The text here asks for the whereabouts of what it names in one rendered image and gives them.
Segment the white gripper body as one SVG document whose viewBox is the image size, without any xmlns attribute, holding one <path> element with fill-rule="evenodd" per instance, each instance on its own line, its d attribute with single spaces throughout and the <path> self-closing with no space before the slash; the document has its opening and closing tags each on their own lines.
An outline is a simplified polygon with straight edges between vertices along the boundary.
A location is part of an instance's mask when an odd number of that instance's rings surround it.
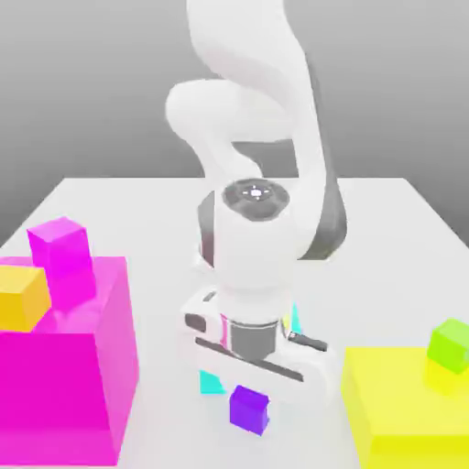
<svg viewBox="0 0 469 469">
<path fill-rule="evenodd" d="M 330 402 L 339 387 L 339 360 L 332 348 L 320 351 L 279 333 L 274 353 L 249 362 L 199 333 L 194 345 L 198 364 L 223 385 L 248 387 L 275 402 Z"/>
</svg>

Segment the small purple cube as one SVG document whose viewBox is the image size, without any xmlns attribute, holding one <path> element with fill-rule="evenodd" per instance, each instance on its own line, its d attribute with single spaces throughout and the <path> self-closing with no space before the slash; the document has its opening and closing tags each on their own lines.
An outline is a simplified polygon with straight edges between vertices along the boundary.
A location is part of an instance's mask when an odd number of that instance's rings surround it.
<svg viewBox="0 0 469 469">
<path fill-rule="evenodd" d="M 238 385 L 229 399 L 229 420 L 235 426 L 261 436 L 267 428 L 269 397 Z"/>
</svg>

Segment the small green cube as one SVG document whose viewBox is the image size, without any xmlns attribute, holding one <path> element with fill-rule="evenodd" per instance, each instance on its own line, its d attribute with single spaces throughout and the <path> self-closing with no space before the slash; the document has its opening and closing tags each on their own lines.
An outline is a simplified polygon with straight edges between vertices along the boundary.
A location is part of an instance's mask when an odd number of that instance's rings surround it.
<svg viewBox="0 0 469 469">
<path fill-rule="evenodd" d="M 450 318 L 436 327 L 427 356 L 455 374 L 464 372 L 469 367 L 469 323 Z"/>
</svg>

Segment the small magenta cube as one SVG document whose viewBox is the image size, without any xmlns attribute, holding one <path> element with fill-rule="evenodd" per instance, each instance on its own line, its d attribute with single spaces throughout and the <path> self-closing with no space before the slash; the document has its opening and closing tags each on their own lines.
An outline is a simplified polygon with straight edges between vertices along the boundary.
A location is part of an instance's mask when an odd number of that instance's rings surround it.
<svg viewBox="0 0 469 469">
<path fill-rule="evenodd" d="M 46 273 L 52 307 L 69 311 L 93 298 L 96 281 L 86 229 L 63 216 L 27 229 L 33 264 Z"/>
</svg>

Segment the small orange cube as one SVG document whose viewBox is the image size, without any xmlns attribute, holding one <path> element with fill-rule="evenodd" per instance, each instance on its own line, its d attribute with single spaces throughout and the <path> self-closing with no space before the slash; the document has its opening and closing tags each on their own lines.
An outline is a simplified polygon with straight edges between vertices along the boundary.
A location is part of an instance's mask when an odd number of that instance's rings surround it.
<svg viewBox="0 0 469 469">
<path fill-rule="evenodd" d="M 0 266 L 0 331 L 31 332 L 50 307 L 43 268 Z"/>
</svg>

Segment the large yellow box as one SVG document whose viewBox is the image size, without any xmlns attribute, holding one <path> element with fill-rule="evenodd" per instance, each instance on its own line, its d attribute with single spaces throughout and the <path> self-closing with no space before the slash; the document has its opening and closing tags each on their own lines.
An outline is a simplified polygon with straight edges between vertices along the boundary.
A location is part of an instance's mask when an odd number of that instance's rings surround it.
<svg viewBox="0 0 469 469">
<path fill-rule="evenodd" d="M 342 396 L 360 469 L 469 469 L 469 368 L 423 347 L 348 347 Z"/>
</svg>

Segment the large magenta box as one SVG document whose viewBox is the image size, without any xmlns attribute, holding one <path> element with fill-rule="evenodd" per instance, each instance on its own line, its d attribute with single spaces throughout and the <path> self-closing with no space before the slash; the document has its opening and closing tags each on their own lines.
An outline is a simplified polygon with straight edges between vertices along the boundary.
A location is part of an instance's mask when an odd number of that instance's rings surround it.
<svg viewBox="0 0 469 469">
<path fill-rule="evenodd" d="M 139 378 L 127 263 L 93 270 L 93 298 L 0 332 L 0 465 L 118 462 Z"/>
</svg>

